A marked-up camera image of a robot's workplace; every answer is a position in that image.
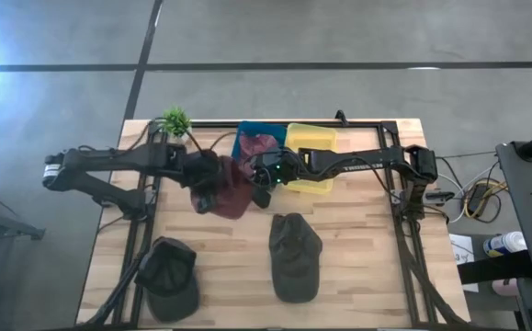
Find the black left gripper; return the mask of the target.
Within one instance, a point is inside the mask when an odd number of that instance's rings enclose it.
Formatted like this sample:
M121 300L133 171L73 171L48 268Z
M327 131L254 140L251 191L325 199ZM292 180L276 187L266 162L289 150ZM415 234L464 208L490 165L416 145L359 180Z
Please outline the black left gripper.
M183 165L182 188L213 188L223 180L219 156L210 149L187 154ZM217 206L214 194L203 193L196 196L196 212L205 214Z

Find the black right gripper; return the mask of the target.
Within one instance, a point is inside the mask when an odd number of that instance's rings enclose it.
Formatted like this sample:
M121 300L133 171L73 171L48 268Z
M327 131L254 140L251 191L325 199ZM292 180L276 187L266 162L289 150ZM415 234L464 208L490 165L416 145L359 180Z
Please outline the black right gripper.
M274 186L297 180L300 171L300 159L288 149L252 155L248 158L248 165L251 169L249 178L255 184L252 202L260 209L269 207Z

